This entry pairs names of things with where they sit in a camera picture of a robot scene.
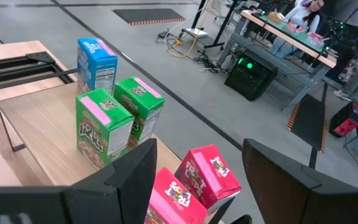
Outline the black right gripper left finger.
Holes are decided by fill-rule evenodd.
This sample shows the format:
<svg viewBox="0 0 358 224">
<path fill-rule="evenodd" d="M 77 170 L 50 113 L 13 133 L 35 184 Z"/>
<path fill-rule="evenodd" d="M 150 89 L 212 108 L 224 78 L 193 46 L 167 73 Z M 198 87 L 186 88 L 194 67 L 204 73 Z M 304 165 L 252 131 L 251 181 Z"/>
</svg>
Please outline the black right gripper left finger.
<svg viewBox="0 0 358 224">
<path fill-rule="evenodd" d="M 0 187 L 0 224 L 142 224 L 156 168 L 151 138 L 71 186 Z"/>
</svg>

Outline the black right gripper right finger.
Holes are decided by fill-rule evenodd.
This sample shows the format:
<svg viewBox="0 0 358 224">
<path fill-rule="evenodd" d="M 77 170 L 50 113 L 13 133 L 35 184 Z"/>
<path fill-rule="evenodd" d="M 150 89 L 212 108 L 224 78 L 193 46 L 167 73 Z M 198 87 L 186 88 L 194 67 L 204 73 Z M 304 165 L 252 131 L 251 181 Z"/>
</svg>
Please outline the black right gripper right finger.
<svg viewBox="0 0 358 224">
<path fill-rule="evenodd" d="M 265 224 L 358 224 L 358 188 L 254 139 L 242 162 Z"/>
</svg>

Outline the red Froot Loops cereal box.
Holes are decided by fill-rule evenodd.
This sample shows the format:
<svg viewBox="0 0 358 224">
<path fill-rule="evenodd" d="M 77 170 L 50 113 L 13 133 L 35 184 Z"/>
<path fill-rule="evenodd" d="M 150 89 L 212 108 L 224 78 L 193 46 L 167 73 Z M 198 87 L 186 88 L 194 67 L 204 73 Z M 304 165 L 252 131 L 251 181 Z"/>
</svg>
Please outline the red Froot Loops cereal box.
<svg viewBox="0 0 358 224">
<path fill-rule="evenodd" d="M 157 172 L 144 224 L 203 224 L 207 213 L 167 168 Z"/>
<path fill-rule="evenodd" d="M 189 150 L 175 177 L 204 205 L 209 214 L 234 198 L 242 188 L 214 144 Z"/>
</svg>

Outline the green Apple Jacks cereal box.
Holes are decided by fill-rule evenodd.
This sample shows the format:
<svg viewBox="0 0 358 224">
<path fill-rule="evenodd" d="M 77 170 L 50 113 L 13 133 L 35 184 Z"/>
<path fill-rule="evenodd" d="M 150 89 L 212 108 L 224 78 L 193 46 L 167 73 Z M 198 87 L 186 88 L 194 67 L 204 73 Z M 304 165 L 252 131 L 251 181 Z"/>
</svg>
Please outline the green Apple Jacks cereal box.
<svg viewBox="0 0 358 224">
<path fill-rule="evenodd" d="M 76 97 L 76 144 L 96 168 L 103 168 L 128 152 L 134 122 L 128 112 L 105 89 Z"/>
<path fill-rule="evenodd" d="M 139 77 L 116 83 L 113 97 L 134 117 L 128 143 L 133 149 L 152 136 L 165 98 Z"/>
</svg>

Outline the blue Rice Krispies cereal box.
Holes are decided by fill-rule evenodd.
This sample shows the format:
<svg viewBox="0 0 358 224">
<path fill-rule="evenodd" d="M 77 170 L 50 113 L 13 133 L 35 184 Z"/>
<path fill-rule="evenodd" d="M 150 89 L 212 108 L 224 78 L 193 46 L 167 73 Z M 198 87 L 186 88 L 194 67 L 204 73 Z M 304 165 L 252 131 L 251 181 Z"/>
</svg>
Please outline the blue Rice Krispies cereal box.
<svg viewBox="0 0 358 224">
<path fill-rule="evenodd" d="M 77 50 L 78 92 L 86 93 L 99 88 L 112 94 L 117 72 L 117 55 L 97 38 L 78 39 Z"/>
</svg>

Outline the black hazard-striped floor mat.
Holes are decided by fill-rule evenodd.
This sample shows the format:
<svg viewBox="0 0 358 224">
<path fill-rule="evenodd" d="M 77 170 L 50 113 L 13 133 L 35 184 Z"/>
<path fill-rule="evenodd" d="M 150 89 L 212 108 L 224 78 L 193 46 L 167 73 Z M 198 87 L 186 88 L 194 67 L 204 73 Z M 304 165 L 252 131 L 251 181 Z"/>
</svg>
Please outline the black hazard-striped floor mat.
<svg viewBox="0 0 358 224">
<path fill-rule="evenodd" d="M 185 18 L 173 9 L 113 9 L 130 26 L 142 26 L 158 23 L 183 22 Z"/>
<path fill-rule="evenodd" d="M 317 100 L 310 94 L 295 105 L 287 123 L 287 129 L 312 148 L 324 153 L 326 140 L 326 93 L 328 85 L 322 86 L 323 94 Z"/>
</svg>

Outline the red and black toolbox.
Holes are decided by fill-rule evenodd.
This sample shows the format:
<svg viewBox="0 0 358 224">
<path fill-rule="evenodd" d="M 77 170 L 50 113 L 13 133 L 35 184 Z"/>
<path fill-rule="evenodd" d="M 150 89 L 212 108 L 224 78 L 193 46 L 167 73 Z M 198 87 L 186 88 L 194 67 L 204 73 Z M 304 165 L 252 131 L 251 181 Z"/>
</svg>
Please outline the red and black toolbox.
<svg viewBox="0 0 358 224">
<path fill-rule="evenodd" d="M 358 103 L 348 102 L 330 120 L 329 132 L 341 138 L 358 128 Z"/>
</svg>

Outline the black computer tower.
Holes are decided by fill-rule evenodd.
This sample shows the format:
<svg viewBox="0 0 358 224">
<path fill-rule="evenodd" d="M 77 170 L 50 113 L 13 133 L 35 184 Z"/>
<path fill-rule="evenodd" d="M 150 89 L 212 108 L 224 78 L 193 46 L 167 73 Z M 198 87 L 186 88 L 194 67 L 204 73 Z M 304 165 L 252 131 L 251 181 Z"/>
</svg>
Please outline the black computer tower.
<svg viewBox="0 0 358 224">
<path fill-rule="evenodd" d="M 255 101 L 266 91 L 277 73 L 277 67 L 273 67 L 258 56 L 253 57 L 242 52 L 224 84 L 248 101 Z"/>
</svg>

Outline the grey desk with green top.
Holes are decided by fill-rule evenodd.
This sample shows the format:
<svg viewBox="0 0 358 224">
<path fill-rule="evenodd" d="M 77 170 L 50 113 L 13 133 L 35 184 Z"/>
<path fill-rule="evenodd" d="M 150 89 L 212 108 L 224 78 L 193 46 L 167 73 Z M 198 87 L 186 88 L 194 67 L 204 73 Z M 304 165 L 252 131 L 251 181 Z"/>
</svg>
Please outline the grey desk with green top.
<svg viewBox="0 0 358 224">
<path fill-rule="evenodd" d="M 322 67 L 314 74 L 313 77 L 307 77 L 306 74 L 308 72 L 306 70 L 297 67 L 295 64 L 287 62 L 284 59 L 276 57 L 263 46 L 252 42 L 248 38 L 247 34 L 242 34 L 242 28 L 250 22 L 283 39 L 285 42 L 293 45 L 294 47 L 298 48 L 298 50 L 304 52 L 310 57 L 313 57 L 316 61 L 319 61 L 323 64 Z M 248 49 L 254 55 L 261 57 L 263 60 L 267 61 L 274 67 L 277 67 L 286 75 L 293 77 L 296 81 L 303 85 L 303 88 L 292 98 L 291 102 L 284 107 L 282 113 L 288 115 L 293 111 L 294 107 L 306 96 L 306 94 L 316 84 L 318 84 L 332 68 L 336 66 L 337 59 L 332 55 L 325 57 L 323 56 L 322 50 L 316 50 L 313 48 L 311 42 L 308 40 L 307 33 L 300 33 L 298 37 L 292 37 L 290 34 L 282 31 L 283 25 L 283 23 L 276 24 L 274 22 L 269 22 L 265 16 L 255 16 L 254 12 L 251 10 L 242 11 L 241 17 L 235 26 L 234 32 L 231 34 L 224 47 L 224 50 L 221 53 L 221 56 L 218 60 L 218 65 L 222 65 L 225 62 L 226 57 L 231 53 L 234 44 L 237 44 L 242 48 Z"/>
</svg>

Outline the black floor stand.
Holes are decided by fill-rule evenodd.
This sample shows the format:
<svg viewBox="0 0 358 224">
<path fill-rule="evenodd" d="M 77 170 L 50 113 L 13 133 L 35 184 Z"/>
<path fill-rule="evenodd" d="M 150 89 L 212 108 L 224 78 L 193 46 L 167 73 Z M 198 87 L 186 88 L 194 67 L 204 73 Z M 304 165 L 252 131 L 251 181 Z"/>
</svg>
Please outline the black floor stand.
<svg viewBox="0 0 358 224">
<path fill-rule="evenodd" d="M 219 32 L 216 35 L 215 38 L 212 38 L 211 36 L 203 37 L 203 38 L 194 38 L 197 42 L 199 42 L 205 49 L 210 49 L 214 47 L 219 47 L 220 50 L 223 50 L 224 42 L 220 41 L 220 37 L 223 35 L 225 28 L 229 25 L 229 23 L 232 21 L 232 15 L 235 10 L 240 9 L 241 7 L 237 7 L 237 3 L 241 0 L 231 0 L 232 4 L 229 7 L 229 12 L 224 16 L 224 20 L 221 23 L 221 26 L 219 28 Z M 197 27 L 197 23 L 199 18 L 201 17 L 201 13 L 205 10 L 206 7 L 206 0 L 201 0 L 201 3 L 198 6 L 198 11 L 195 15 L 195 18 L 193 20 L 193 23 L 190 28 L 197 28 L 203 30 L 203 27 Z"/>
</svg>

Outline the white power box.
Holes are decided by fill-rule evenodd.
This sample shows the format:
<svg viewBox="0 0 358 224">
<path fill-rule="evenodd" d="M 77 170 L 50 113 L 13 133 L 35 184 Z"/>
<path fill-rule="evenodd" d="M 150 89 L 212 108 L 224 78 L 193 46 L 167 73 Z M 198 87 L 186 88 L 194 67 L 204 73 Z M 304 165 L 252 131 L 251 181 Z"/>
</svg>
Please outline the white power box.
<svg viewBox="0 0 358 224">
<path fill-rule="evenodd" d="M 207 32 L 197 28 L 186 28 L 186 29 L 182 29 L 181 31 L 194 38 L 203 38 L 208 36 Z"/>
</svg>

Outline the black metal table frame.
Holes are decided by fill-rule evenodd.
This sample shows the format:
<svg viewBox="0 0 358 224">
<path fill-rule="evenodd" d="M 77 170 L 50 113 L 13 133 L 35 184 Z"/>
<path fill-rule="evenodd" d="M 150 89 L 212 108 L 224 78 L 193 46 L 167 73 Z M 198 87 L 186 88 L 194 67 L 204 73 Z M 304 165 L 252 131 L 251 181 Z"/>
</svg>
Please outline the black metal table frame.
<svg viewBox="0 0 358 224">
<path fill-rule="evenodd" d="M 0 89 L 50 78 L 58 78 L 64 84 L 69 84 L 74 82 L 70 74 L 76 72 L 76 68 L 64 71 L 47 52 L 0 59 Z"/>
</svg>

